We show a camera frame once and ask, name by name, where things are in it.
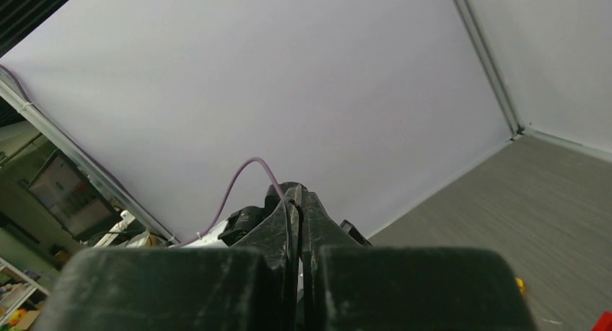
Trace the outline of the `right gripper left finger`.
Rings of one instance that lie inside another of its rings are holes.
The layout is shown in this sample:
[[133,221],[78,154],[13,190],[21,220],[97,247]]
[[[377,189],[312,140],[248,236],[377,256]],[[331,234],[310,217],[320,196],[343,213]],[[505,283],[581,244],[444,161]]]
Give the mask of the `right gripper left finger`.
[[89,249],[62,270],[35,330],[294,330],[298,205],[231,247]]

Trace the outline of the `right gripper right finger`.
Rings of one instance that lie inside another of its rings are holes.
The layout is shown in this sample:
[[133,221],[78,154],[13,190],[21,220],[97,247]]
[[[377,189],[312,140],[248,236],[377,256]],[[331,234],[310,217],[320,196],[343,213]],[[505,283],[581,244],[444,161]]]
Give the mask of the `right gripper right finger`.
[[497,252],[358,243],[304,198],[306,330],[534,330],[515,275]]

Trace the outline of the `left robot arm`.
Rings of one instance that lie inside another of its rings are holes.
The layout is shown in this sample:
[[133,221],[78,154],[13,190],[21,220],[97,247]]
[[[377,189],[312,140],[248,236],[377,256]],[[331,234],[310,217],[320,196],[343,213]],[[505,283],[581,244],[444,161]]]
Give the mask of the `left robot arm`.
[[319,247],[372,248],[372,243],[347,220],[334,221],[319,195],[298,182],[281,184],[282,196],[270,187],[263,206],[246,206],[232,213],[222,226],[175,251],[234,250],[256,248],[279,250],[292,257]]

